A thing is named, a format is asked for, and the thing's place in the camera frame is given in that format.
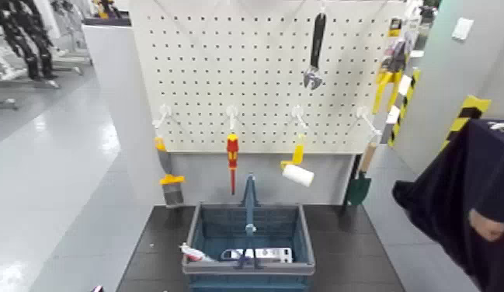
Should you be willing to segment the bare hand of person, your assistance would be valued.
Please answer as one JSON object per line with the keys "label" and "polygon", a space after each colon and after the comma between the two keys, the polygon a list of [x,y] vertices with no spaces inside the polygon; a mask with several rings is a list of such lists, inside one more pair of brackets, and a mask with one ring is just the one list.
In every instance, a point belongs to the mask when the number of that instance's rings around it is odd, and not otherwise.
{"label": "bare hand of person", "polygon": [[476,209],[469,211],[470,226],[486,241],[496,242],[504,235],[504,223],[484,217]]}

